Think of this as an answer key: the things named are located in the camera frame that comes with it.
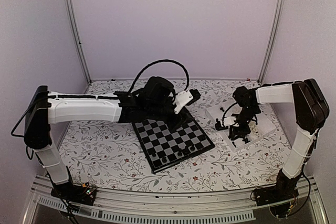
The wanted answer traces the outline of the white plastic compartment tray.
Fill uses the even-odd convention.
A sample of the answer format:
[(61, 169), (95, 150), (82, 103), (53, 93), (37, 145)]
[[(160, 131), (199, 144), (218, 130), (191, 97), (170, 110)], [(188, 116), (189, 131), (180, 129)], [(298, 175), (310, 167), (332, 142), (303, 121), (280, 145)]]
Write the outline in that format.
[(241, 107), (234, 101), (226, 101), (206, 109), (215, 130), (233, 152), (242, 150), (276, 130), (275, 125), (264, 113), (255, 115), (250, 121), (238, 120)]

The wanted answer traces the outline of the black and grey chessboard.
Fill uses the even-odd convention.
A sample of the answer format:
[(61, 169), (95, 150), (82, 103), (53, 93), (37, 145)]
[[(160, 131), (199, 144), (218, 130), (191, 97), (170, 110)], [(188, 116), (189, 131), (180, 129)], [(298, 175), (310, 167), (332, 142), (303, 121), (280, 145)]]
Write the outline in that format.
[[(173, 133), (163, 121), (145, 120), (132, 126), (153, 174), (215, 147), (196, 120), (183, 124)], [(195, 151), (190, 151), (191, 146), (195, 146)], [(186, 148), (190, 151), (188, 155), (183, 154)], [(177, 156), (178, 151), (182, 151), (181, 157)], [(156, 153), (156, 158), (152, 158), (152, 153)], [(163, 157), (167, 158), (165, 164), (161, 162)]]

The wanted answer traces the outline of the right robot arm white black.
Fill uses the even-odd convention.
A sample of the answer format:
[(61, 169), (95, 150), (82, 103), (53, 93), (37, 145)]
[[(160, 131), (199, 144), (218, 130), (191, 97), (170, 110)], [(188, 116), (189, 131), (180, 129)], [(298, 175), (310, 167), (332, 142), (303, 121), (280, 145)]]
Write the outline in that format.
[(251, 132), (249, 123), (261, 113), (261, 104), (292, 103), (294, 106), (296, 137), (290, 155), (277, 175), (276, 185), (267, 190), (276, 201), (282, 201), (293, 194), (297, 181), (303, 175), (304, 165), (316, 146), (319, 131), (329, 116), (326, 99), (313, 78), (265, 84), (253, 89), (239, 87), (234, 91), (233, 98), (242, 110), (229, 125), (230, 140), (243, 138)]

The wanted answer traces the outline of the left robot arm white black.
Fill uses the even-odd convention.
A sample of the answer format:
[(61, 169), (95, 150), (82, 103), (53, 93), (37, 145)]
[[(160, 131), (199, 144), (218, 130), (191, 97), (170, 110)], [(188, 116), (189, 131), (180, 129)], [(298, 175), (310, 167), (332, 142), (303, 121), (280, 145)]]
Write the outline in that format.
[(186, 106), (199, 98), (198, 90), (185, 88), (176, 92), (174, 85), (162, 77), (151, 77), (138, 90), (130, 87), (128, 91), (103, 95), (63, 94), (40, 86), (20, 118), (25, 122), (21, 138), (40, 159), (55, 189), (67, 200), (73, 200), (78, 188), (53, 144), (52, 124), (90, 120), (138, 123), (149, 119), (163, 121), (175, 130), (190, 118)]

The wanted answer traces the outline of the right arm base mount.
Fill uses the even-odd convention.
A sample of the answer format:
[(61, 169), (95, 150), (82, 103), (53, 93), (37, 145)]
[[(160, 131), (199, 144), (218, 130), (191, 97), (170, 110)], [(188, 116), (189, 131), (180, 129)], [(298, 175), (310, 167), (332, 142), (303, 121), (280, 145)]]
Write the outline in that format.
[(278, 194), (276, 186), (257, 187), (251, 194), (250, 199), (257, 206), (269, 206), (270, 213), (277, 219), (287, 218), (298, 201), (298, 190), (290, 189), (284, 194)]

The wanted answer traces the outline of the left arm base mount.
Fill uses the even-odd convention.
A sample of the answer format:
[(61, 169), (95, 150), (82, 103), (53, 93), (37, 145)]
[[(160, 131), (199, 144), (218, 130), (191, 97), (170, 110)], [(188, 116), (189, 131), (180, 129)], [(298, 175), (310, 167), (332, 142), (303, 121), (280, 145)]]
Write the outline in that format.
[(51, 195), (61, 200), (88, 206), (93, 206), (95, 202), (97, 194), (97, 186), (95, 185), (90, 185), (89, 183), (75, 185), (71, 182), (60, 185), (51, 184), (53, 186)]

